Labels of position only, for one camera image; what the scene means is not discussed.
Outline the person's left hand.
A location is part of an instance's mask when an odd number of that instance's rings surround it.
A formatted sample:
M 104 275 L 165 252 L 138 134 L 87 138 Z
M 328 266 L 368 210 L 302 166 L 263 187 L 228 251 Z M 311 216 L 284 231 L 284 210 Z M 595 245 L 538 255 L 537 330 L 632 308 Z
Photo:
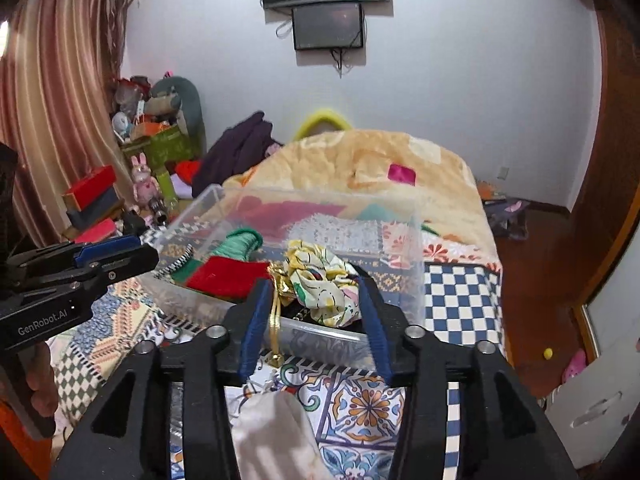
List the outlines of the person's left hand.
M 51 366 L 51 352 L 45 342 L 34 347 L 26 380 L 32 389 L 32 406 L 42 417 L 52 417 L 58 408 L 58 389 Z

